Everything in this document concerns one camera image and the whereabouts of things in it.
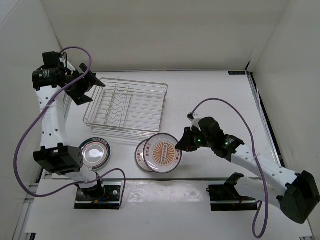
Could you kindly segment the orange sunburst plate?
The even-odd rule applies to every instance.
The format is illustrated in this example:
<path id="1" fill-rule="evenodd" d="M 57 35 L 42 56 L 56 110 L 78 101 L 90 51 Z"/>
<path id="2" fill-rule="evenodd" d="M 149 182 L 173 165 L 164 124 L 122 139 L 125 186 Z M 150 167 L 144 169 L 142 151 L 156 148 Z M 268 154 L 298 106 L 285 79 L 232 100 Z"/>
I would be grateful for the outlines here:
<path id="1" fill-rule="evenodd" d="M 139 145 L 135 149 L 134 159 L 138 165 L 138 167 L 145 172 L 152 172 L 151 169 L 146 165 L 144 160 L 144 146 L 147 140 L 143 140 L 139 143 Z"/>
<path id="2" fill-rule="evenodd" d="M 182 160 L 182 151 L 175 146 L 178 140 L 168 133 L 151 136 L 143 147 L 143 158 L 146 166 L 158 174 L 174 171 Z"/>

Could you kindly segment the chrome wire dish rack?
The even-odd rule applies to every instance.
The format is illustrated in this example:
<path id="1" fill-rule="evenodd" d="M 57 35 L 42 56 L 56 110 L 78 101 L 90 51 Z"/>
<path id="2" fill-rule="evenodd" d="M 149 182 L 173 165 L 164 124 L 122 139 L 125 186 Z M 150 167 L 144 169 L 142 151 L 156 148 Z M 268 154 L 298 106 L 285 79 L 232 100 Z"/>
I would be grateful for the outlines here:
<path id="1" fill-rule="evenodd" d="M 102 77 L 83 122 L 91 129 L 120 133 L 157 134 L 161 130 L 168 85 Z"/>

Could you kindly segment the green rimmed white plate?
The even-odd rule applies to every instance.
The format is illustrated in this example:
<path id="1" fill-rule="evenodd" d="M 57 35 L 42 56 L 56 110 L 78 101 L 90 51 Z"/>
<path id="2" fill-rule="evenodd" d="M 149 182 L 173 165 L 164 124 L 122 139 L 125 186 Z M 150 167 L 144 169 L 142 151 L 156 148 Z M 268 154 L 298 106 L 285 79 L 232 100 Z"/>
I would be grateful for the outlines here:
<path id="1" fill-rule="evenodd" d="M 111 158 L 111 146 L 101 137 L 89 138 L 82 142 L 79 148 L 83 164 L 93 172 L 103 168 Z"/>

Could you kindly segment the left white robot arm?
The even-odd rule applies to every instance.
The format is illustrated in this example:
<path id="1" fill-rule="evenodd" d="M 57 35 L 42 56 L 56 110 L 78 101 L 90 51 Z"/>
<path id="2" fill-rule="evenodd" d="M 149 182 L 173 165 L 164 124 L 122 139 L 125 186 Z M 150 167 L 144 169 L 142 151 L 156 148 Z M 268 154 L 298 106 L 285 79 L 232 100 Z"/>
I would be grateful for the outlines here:
<path id="1" fill-rule="evenodd" d="M 45 52 L 42 58 L 43 65 L 32 73 L 33 88 L 44 113 L 40 118 L 40 149 L 33 153 L 33 158 L 47 172 L 73 180 L 85 196 L 100 200 L 105 188 L 99 174 L 85 166 L 81 149 L 69 143 L 65 97 L 70 97 L 78 106 L 90 103 L 92 98 L 86 93 L 93 86 L 104 87 L 105 84 L 89 71 L 64 90 L 64 86 L 81 74 L 59 52 Z"/>

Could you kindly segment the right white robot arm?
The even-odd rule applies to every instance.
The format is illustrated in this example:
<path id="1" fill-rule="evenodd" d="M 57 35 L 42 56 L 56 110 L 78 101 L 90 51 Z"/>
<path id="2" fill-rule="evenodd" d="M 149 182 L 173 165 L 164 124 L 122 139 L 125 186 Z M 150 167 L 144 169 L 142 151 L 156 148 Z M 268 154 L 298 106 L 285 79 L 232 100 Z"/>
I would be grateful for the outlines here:
<path id="1" fill-rule="evenodd" d="M 279 208 L 295 223 L 303 224 L 320 202 L 320 193 L 314 176 L 303 171 L 297 173 L 274 162 L 254 155 L 241 139 L 224 134 L 219 123 L 212 117 L 187 115 L 190 127 L 185 127 L 183 136 L 175 146 L 183 152 L 210 148 L 216 156 L 241 166 L 263 181 L 268 193 L 263 197 L 266 204 Z"/>

